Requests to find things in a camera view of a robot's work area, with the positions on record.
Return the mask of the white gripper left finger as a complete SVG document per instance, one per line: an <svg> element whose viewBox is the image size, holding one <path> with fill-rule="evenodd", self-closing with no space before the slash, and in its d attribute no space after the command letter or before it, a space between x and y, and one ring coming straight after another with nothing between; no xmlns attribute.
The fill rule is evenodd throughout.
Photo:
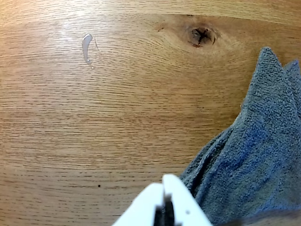
<svg viewBox="0 0 301 226"><path fill-rule="evenodd" d="M143 189L113 226L153 226L156 210L164 203L164 187L152 183Z"/></svg>

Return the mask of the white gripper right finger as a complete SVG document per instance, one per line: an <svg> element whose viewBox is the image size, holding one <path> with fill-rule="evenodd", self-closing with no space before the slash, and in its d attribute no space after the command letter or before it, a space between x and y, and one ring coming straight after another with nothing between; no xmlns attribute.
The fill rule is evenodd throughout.
<svg viewBox="0 0 301 226"><path fill-rule="evenodd" d="M173 205L176 226L210 226L212 224L177 176L165 174L162 177L162 184L164 199Z"/></svg>

